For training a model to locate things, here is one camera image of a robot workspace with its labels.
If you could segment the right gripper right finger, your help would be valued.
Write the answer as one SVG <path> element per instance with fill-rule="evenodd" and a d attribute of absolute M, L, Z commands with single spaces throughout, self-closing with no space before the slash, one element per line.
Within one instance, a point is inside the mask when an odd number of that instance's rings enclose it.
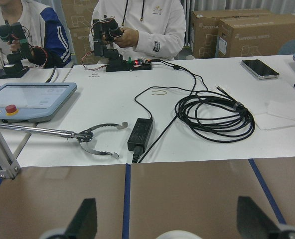
<path fill-rule="evenodd" d="M 295 227 L 275 224 L 247 196 L 238 197 L 237 230 L 243 239 L 295 239 Z"/>

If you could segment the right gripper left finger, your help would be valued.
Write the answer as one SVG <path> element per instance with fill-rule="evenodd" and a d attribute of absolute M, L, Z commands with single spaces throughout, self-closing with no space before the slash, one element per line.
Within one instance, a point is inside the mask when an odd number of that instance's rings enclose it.
<path fill-rule="evenodd" d="M 44 232 L 40 239 L 94 239 L 97 234 L 96 199 L 84 199 L 67 228 Z"/>

